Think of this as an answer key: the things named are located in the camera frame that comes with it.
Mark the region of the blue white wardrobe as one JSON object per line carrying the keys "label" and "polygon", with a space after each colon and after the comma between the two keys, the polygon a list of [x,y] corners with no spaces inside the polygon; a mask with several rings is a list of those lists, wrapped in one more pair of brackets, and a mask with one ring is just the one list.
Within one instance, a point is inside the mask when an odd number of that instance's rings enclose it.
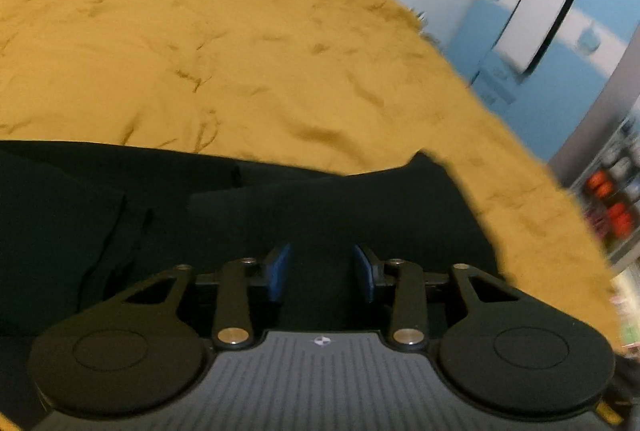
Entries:
{"label": "blue white wardrobe", "polygon": [[639,26],[639,0],[475,0],[445,55],[538,158],[560,150]]}

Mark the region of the yellow quilted bed cover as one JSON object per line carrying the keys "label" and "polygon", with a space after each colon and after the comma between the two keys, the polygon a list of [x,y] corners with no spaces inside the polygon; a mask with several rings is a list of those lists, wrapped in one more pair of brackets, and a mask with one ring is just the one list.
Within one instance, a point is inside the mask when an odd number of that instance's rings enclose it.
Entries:
{"label": "yellow quilted bed cover", "polygon": [[574,200],[396,0],[1,0],[1,135],[344,174],[426,151],[518,288],[620,344]]}

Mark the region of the shelf with orange items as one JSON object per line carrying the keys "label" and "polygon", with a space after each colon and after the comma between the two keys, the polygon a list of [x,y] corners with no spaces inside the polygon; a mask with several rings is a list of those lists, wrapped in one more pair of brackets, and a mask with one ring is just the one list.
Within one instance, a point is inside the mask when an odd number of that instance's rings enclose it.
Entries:
{"label": "shelf with orange items", "polygon": [[620,273],[639,259],[639,113],[630,112],[570,184],[588,226]]}

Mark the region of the black pants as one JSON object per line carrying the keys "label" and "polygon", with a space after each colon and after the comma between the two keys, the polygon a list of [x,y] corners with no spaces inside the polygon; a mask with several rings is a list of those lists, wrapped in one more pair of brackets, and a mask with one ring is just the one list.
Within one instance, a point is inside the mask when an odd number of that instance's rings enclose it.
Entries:
{"label": "black pants", "polygon": [[40,333],[178,264],[198,273],[291,249],[271,327],[369,326],[357,248],[445,273],[499,274],[496,251],[446,169],[424,154],[333,174],[89,143],[1,145],[1,410],[42,415],[26,370]]}

